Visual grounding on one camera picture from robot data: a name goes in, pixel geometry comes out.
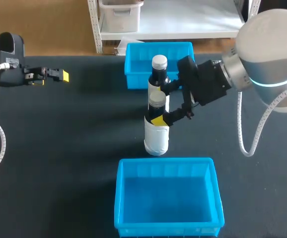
glowing blue ring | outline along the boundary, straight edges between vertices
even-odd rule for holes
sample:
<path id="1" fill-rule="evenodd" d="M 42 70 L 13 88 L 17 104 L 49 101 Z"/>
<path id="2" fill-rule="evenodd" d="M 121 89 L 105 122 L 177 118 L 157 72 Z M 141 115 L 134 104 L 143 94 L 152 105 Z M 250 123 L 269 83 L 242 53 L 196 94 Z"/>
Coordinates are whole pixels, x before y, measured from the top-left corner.
<path id="1" fill-rule="evenodd" d="M 253 79 L 251 79 L 253 83 L 255 83 L 258 86 L 262 86 L 262 87 L 279 87 L 279 86 L 283 86 L 285 84 L 287 84 L 287 80 L 281 83 L 273 83 L 273 84 L 263 84 L 263 83 L 258 83 L 256 81 L 254 81 Z"/>

metal shelf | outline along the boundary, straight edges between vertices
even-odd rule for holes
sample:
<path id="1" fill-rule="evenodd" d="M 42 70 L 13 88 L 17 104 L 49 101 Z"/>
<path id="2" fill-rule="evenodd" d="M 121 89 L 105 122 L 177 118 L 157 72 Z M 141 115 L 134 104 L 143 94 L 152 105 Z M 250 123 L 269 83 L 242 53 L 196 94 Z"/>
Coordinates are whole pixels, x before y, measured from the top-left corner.
<path id="1" fill-rule="evenodd" d="M 138 32 L 110 33 L 102 40 L 233 38 L 244 22 L 233 0 L 145 0 Z"/>

white bracket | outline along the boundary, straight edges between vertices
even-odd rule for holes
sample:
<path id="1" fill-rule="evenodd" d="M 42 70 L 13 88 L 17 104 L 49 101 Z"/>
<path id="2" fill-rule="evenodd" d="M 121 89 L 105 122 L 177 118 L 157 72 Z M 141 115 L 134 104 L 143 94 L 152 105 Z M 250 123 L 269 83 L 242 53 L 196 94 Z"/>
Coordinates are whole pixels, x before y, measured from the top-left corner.
<path id="1" fill-rule="evenodd" d="M 259 9 L 260 4 L 261 4 L 261 0 L 253 0 L 251 9 L 249 10 L 248 19 L 258 14 L 258 9 Z"/>
<path id="2" fill-rule="evenodd" d="M 101 54 L 103 53 L 103 44 L 102 44 L 102 38 L 100 36 L 100 27 L 97 16 L 97 8 L 96 8 L 97 0 L 87 0 L 87 2 L 88 2 L 90 21 L 92 23 L 93 28 L 96 52 Z"/>

blue storage tray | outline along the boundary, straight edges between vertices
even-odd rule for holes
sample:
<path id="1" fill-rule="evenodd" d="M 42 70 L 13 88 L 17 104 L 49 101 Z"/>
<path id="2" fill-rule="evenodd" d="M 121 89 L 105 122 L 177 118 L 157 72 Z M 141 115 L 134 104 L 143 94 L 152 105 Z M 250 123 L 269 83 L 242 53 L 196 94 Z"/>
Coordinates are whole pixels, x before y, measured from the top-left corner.
<path id="1" fill-rule="evenodd" d="M 191 42 L 129 43 L 126 50 L 125 75 L 128 89 L 147 89 L 152 72 L 152 58 L 164 55 L 168 58 L 168 76 L 178 79 L 178 60 L 191 56 L 194 60 Z"/>
<path id="2" fill-rule="evenodd" d="M 121 160 L 114 213 L 120 237 L 217 236 L 224 216 L 213 160 Z"/>

white bottle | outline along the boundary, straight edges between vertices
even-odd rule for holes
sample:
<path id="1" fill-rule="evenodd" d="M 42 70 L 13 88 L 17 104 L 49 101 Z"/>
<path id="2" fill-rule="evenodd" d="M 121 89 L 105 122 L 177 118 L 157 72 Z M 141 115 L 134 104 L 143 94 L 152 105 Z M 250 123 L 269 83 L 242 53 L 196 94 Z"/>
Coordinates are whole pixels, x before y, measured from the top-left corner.
<path id="1" fill-rule="evenodd" d="M 164 92 L 153 91 L 149 96 L 149 109 L 144 117 L 144 147 L 154 156 L 163 155 L 169 146 L 169 126 L 156 126 L 151 121 L 165 113 Z"/>
<path id="2" fill-rule="evenodd" d="M 152 74 L 148 80 L 148 101 L 150 93 L 160 91 L 161 85 L 170 82 L 167 75 L 168 59 L 163 55 L 156 55 L 152 58 Z M 170 95 L 166 96 L 165 109 L 169 112 Z"/>

